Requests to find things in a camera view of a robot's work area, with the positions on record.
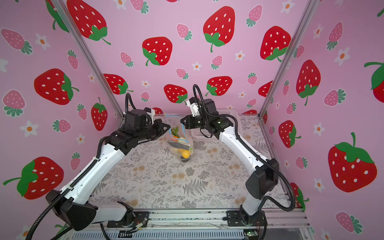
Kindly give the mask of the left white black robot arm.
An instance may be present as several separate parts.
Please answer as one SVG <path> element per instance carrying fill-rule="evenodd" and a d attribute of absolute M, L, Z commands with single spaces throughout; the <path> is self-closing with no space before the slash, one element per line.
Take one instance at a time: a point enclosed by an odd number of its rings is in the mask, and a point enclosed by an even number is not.
<path fill-rule="evenodd" d="M 49 206 L 31 226 L 27 235 L 30 240 L 43 218 L 53 210 L 70 230 L 80 231 L 91 224 L 114 221 L 125 227 L 141 227 L 134 210 L 122 201 L 113 206 L 97 207 L 89 203 L 89 198 L 105 175 L 140 144 L 155 141 L 171 127 L 160 119 L 154 119 L 155 111 L 149 108 L 132 110 L 126 113 L 124 124 L 109 136 L 103 137 L 97 154 L 91 162 L 60 191 L 52 190 L 46 198 Z"/>

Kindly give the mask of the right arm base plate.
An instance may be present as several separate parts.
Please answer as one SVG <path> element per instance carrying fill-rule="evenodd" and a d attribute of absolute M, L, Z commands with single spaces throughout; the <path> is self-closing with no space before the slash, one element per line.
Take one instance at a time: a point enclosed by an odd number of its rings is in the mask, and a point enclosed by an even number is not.
<path fill-rule="evenodd" d="M 249 216 L 245 211 L 227 211 L 223 217 L 229 227 L 265 227 L 268 225 L 264 211 Z"/>

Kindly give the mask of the clear zip top bag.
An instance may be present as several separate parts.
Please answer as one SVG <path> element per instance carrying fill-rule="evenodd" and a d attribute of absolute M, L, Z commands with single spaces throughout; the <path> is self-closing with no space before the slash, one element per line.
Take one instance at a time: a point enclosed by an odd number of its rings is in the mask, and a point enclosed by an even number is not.
<path fill-rule="evenodd" d="M 194 152 L 194 143 L 185 126 L 181 123 L 182 118 L 168 114 L 165 114 L 165 117 L 168 125 L 170 125 L 166 132 L 168 150 L 181 162 L 189 162 Z"/>

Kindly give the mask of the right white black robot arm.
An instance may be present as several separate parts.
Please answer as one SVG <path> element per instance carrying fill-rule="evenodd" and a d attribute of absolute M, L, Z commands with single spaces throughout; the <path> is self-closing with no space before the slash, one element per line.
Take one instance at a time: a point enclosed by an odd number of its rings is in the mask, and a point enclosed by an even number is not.
<path fill-rule="evenodd" d="M 250 176 L 246 181 L 248 195 L 240 206 L 240 219 L 245 225 L 252 225 L 263 213 L 266 201 L 274 203 L 279 209 L 291 212 L 295 208 L 296 195 L 287 178 L 280 172 L 279 163 L 268 159 L 255 150 L 239 134 L 237 118 L 228 114 L 219 114 L 211 99 L 203 100 L 192 97 L 187 101 L 191 114 L 181 119 L 186 129 L 205 129 L 212 137 L 217 138 L 242 161 Z M 267 195 L 274 189 L 279 180 L 288 188 L 290 205 L 283 206 L 277 200 Z"/>

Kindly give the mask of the black round toy food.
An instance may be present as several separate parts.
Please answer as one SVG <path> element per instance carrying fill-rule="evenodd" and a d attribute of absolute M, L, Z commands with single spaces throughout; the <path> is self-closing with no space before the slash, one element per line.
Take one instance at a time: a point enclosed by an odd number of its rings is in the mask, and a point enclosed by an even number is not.
<path fill-rule="evenodd" d="M 183 162 L 183 163 L 187 163 L 188 161 L 190 160 L 190 158 L 183 158 L 183 157 L 181 157 L 181 161 Z"/>

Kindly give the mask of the white plastic basket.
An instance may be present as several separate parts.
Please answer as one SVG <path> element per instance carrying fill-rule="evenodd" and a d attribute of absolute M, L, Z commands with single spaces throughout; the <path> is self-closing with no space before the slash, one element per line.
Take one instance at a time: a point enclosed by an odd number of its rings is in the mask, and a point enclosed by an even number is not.
<path fill-rule="evenodd" d="M 234 116 L 238 121 L 238 132 L 240 135 L 243 135 L 243 128 L 242 123 L 239 114 L 235 110 L 230 109 L 218 109 L 219 115 L 231 115 Z M 210 136 L 210 133 L 207 130 L 202 130 L 202 133 L 199 129 L 192 129 L 189 130 L 189 133 L 191 134 L 192 139 L 195 141 L 216 141 L 217 138 L 215 136 L 212 136 L 211 138 L 206 138 L 206 136 Z"/>

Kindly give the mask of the yellow lemon toy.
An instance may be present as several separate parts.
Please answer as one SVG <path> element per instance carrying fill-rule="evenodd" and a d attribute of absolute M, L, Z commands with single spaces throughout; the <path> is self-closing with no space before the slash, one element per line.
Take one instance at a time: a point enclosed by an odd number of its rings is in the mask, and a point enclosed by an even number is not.
<path fill-rule="evenodd" d="M 182 150 L 181 155 L 184 159 L 189 159 L 191 152 L 189 150 Z"/>

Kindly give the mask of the orange tangerine toy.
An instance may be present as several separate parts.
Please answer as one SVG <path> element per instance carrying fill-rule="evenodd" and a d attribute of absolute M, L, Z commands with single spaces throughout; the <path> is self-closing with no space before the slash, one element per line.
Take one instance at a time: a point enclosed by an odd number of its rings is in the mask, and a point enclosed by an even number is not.
<path fill-rule="evenodd" d="M 189 142 L 185 138 L 173 138 L 173 141 L 178 142 L 178 143 L 188 143 Z"/>

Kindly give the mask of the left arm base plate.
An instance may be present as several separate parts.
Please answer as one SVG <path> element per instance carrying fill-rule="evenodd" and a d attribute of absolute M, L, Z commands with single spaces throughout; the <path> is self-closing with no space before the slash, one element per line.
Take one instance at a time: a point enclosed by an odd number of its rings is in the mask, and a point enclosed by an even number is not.
<path fill-rule="evenodd" d="M 146 228 L 149 220 L 150 212 L 135 211 L 126 213 L 120 221 L 109 221 L 107 223 L 108 228 L 135 228 L 139 225 L 139 228 Z"/>

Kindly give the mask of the green leaf toy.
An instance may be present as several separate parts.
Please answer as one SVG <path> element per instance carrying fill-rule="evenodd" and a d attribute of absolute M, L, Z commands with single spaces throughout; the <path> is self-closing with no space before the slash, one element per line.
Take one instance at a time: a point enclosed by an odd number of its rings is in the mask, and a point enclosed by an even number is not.
<path fill-rule="evenodd" d="M 173 136 L 173 138 L 179 139 L 180 138 L 179 128 L 178 127 L 171 128 L 171 135 Z"/>

